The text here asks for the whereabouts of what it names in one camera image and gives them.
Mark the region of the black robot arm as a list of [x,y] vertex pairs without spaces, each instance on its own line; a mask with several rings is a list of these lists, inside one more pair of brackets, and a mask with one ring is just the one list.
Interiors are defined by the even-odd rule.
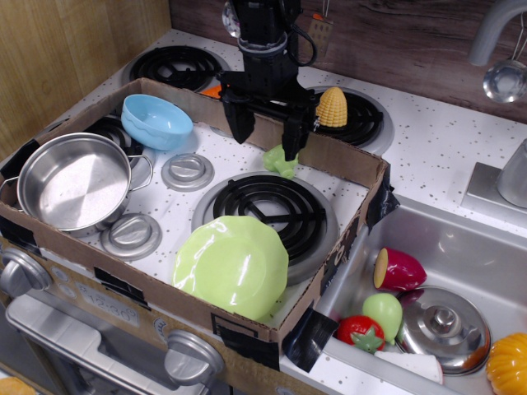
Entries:
[[238,29],[241,72],[222,72],[219,93],[231,134],[245,142],[255,115],[282,121],[285,160],[294,160],[317,128],[318,98],[298,81],[300,67],[312,65],[318,50],[296,24],[299,1],[229,1],[225,14]]

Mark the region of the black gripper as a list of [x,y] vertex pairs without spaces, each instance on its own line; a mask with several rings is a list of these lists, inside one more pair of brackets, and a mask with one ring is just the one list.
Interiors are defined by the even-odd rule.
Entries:
[[281,120],[285,161],[296,159],[316,129],[318,101],[298,81],[298,65],[287,50],[242,53],[241,71],[217,75],[221,102],[234,139],[242,144],[254,131],[255,115]]

